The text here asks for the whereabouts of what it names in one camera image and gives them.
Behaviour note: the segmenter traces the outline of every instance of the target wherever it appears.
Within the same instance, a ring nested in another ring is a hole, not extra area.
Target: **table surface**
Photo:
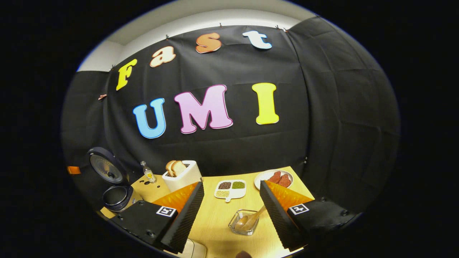
[[[314,200],[311,192],[291,167],[279,168],[292,174],[293,183],[289,189],[303,194]],[[302,248],[290,252],[284,249],[268,212],[260,215],[257,228],[252,236],[241,236],[231,232],[228,223],[239,209],[259,210],[263,206],[260,191],[255,187],[255,177],[260,172],[229,176],[202,177],[204,186],[204,199],[196,215],[188,238],[205,245],[207,248],[206,258],[234,258],[241,250],[248,252],[252,258],[285,257],[300,251]],[[153,202],[170,193],[161,175],[155,174],[156,182],[145,185],[145,176],[141,177],[132,187],[145,201]],[[246,195],[242,198],[231,199],[226,203],[225,199],[216,198],[213,194],[218,182],[222,180],[242,179],[247,183]],[[115,216],[114,213],[103,208],[101,212],[108,218]]]

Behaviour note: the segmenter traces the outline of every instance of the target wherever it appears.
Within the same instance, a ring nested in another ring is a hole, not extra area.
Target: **orange tag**
[[[81,174],[79,167],[67,167],[67,171],[71,175]]]

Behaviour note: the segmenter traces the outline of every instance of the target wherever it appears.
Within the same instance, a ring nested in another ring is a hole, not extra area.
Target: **ceiling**
[[[301,6],[282,0],[176,0],[138,17],[114,32],[106,40],[126,45],[168,22],[201,12],[224,9],[268,11],[300,21],[315,16]]]

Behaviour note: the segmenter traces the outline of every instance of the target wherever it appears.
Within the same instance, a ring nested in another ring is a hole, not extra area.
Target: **plate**
[[[231,185],[229,186],[229,189],[219,189],[218,186],[220,186],[221,183],[223,182],[229,182]],[[239,189],[233,189],[233,183],[234,182],[242,182],[244,183],[244,188],[239,188]],[[217,198],[225,199],[226,202],[230,202],[231,199],[236,199],[236,198],[242,198],[244,195],[246,195],[246,189],[247,189],[247,183],[244,180],[223,180],[220,181],[217,186],[215,187],[215,192],[213,195]],[[217,192],[222,191],[222,192],[228,192],[228,196],[226,197],[218,197]]]
[[[255,178],[255,187],[260,190],[260,182],[261,180],[268,180],[270,179],[275,172],[277,171],[280,171],[280,176],[283,176],[285,174],[288,175],[288,179],[290,179],[290,185],[287,187],[287,188],[290,188],[290,186],[293,184],[293,176],[287,172],[287,171],[284,171],[284,170],[280,170],[280,169],[270,169],[270,170],[266,170],[266,171],[263,171],[263,172],[260,172],[257,177]]]

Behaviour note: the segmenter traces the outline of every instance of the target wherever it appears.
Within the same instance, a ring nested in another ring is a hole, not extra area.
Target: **wooden spoon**
[[[240,218],[236,225],[234,226],[234,229],[237,231],[248,231],[253,227],[255,222],[257,221],[257,218],[260,216],[261,213],[263,213],[266,210],[266,207],[263,205],[263,207],[257,211],[257,213],[251,214],[251,215],[244,215],[242,218]]]

